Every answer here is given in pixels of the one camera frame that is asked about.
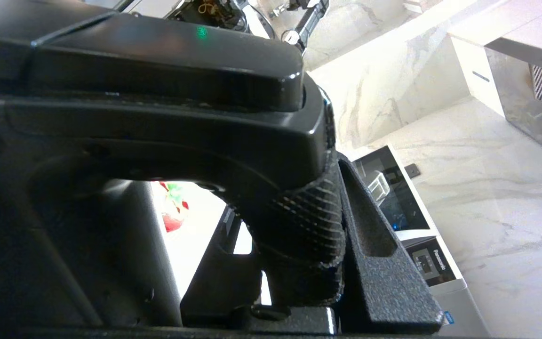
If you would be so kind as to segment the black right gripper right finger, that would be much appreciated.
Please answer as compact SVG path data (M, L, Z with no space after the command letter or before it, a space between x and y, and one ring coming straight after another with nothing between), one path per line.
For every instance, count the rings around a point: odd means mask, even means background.
M434 335L445 317L355 167L338 154L347 232L343 333Z

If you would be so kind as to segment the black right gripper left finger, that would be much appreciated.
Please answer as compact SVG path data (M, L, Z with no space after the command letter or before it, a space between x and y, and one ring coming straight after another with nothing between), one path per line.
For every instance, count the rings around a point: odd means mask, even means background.
M234 253L241 223L226 206L181 300L183 326L234 328L238 314L259 298L262 272L256 255Z

